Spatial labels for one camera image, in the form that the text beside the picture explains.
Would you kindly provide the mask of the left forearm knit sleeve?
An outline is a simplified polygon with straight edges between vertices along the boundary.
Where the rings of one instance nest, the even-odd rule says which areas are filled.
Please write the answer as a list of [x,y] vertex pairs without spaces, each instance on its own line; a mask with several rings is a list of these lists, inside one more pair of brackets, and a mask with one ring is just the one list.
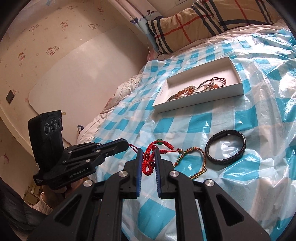
[[44,201],[44,192],[40,194],[40,200],[38,201],[37,204],[33,205],[33,209],[46,215],[49,215],[52,213],[53,209]]

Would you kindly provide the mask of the person's left hand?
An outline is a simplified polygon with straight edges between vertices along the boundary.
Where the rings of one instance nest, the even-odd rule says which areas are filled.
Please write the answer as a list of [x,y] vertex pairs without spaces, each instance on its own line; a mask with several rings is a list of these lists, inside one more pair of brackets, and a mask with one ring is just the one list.
[[83,179],[71,183],[67,187],[59,190],[52,190],[48,185],[43,188],[43,200],[52,209],[56,208],[63,200],[65,200],[71,193],[73,193],[80,185],[83,184]]

